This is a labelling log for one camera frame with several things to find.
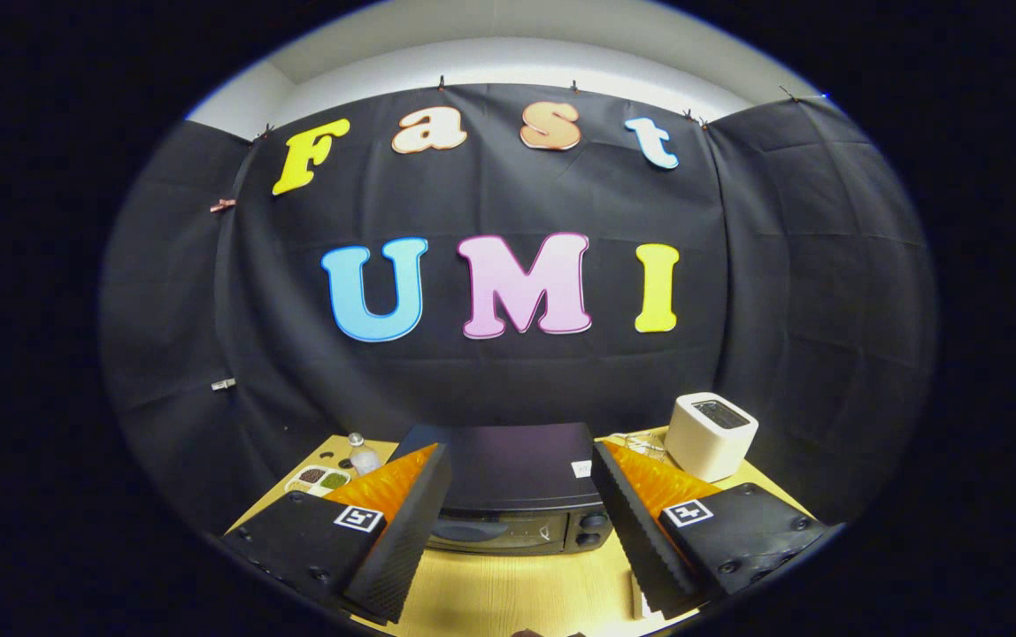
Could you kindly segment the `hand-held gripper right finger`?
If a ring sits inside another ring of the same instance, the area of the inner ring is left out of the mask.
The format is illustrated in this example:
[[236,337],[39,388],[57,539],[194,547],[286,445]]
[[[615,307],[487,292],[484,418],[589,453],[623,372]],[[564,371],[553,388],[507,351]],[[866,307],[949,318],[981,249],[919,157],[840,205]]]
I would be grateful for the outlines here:
[[611,441],[592,476],[647,606],[666,619],[790,572],[830,528],[754,481],[722,489]]

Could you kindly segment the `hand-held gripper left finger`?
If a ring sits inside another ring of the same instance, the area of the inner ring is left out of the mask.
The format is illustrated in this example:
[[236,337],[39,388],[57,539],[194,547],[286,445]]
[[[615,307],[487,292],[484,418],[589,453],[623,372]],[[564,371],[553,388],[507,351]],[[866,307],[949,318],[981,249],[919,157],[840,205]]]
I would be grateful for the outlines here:
[[223,543],[307,603],[395,624],[450,479],[448,450],[434,443],[327,495],[287,492]]

